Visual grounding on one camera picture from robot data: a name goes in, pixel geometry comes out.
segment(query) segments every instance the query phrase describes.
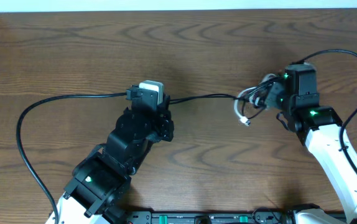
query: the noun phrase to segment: green connector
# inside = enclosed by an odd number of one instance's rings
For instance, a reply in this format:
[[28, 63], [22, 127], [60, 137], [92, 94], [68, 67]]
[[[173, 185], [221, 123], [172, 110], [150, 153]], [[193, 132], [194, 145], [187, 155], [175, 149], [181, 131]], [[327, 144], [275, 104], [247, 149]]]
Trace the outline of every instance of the green connector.
[[247, 216], [239, 217], [239, 222], [245, 222], [245, 223], [247, 223], [247, 222], [248, 222], [248, 217], [247, 217]]
[[167, 224], [167, 215], [159, 215], [159, 224]]

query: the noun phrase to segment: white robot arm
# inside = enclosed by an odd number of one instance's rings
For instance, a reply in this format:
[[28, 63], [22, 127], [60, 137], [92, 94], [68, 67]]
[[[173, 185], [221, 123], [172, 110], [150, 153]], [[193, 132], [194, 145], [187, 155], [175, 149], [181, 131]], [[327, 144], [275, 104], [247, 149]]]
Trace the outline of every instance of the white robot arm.
[[[357, 175], [350, 166], [339, 142], [340, 127], [335, 124], [320, 126], [307, 135], [305, 145], [321, 164], [343, 206], [347, 223], [357, 218]], [[348, 154], [357, 167], [357, 153], [346, 132], [344, 140]], [[296, 223], [338, 223], [321, 209], [302, 210], [295, 214]]]

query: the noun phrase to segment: wood grain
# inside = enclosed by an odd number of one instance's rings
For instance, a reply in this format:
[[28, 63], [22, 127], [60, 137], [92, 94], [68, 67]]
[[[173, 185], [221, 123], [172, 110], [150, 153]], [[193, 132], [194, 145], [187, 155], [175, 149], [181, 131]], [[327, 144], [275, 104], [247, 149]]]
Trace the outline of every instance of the wood grain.
[[[357, 52], [357, 9], [0, 14], [0, 223], [44, 223], [51, 206], [17, 151], [31, 103], [68, 93], [117, 93], [158, 80], [173, 98], [237, 94], [314, 51]], [[312, 59], [322, 103], [344, 119], [357, 105], [357, 60]], [[124, 98], [61, 100], [31, 111], [22, 140], [55, 198], [72, 169], [105, 142]], [[341, 210], [317, 161], [266, 111], [250, 128], [232, 101], [173, 105], [175, 138], [156, 144], [125, 207], [243, 211], [316, 203]], [[348, 132], [357, 150], [357, 117]]]

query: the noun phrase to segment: white connector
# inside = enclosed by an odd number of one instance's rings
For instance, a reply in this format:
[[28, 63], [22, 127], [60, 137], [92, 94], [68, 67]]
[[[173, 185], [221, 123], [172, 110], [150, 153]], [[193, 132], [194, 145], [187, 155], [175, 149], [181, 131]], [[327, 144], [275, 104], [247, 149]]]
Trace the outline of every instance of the white connector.
[[158, 92], [158, 95], [157, 95], [157, 99], [158, 99], [157, 104], [158, 105], [164, 101], [164, 84], [163, 83], [146, 80], [146, 81], [140, 83], [139, 88]]
[[245, 125], [248, 126], [248, 127], [251, 125], [251, 121], [250, 121], [247, 117], [245, 117], [245, 116], [243, 116], [242, 118], [240, 118], [239, 121], [240, 121], [241, 123], [245, 124]]

